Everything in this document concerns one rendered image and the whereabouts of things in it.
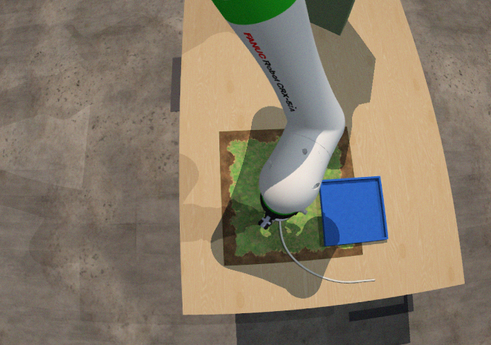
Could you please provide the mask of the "green grass patch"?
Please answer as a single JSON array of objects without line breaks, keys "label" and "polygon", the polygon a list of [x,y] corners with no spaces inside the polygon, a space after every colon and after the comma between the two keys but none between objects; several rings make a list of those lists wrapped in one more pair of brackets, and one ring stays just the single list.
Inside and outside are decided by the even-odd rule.
[{"label": "green grass patch", "polygon": [[[220,131],[221,211],[225,265],[295,262],[281,241],[279,221],[267,230],[258,222],[261,206],[259,176],[284,129]],[[355,178],[347,127],[329,160],[323,180]],[[320,197],[281,221],[284,243],[297,261],[363,255],[362,243],[324,246]]]}]

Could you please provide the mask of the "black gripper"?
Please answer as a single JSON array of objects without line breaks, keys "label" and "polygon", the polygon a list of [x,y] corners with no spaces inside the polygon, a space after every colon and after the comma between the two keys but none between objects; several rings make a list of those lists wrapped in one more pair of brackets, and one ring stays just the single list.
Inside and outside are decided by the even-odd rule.
[{"label": "black gripper", "polygon": [[270,225],[272,225],[272,223],[275,221],[276,218],[273,218],[273,217],[269,216],[266,212],[265,212],[265,217],[266,217],[266,219],[263,217],[258,222],[258,225],[260,225],[263,229],[267,230],[268,227]]}]

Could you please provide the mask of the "blue tray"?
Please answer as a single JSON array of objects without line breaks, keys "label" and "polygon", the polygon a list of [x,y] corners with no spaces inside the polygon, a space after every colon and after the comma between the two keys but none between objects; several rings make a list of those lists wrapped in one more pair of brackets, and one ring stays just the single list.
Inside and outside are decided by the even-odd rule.
[{"label": "blue tray", "polygon": [[389,239],[380,176],[323,180],[319,197],[324,246]]}]

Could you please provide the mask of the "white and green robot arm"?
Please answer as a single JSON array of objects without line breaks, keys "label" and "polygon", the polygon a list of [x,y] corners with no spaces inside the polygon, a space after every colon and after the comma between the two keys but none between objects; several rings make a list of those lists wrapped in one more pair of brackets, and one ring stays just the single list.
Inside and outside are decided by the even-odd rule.
[{"label": "white and green robot arm", "polygon": [[343,110],[319,58],[306,2],[212,2],[260,65],[287,119],[259,176],[261,206],[273,218],[306,215],[345,128]]}]

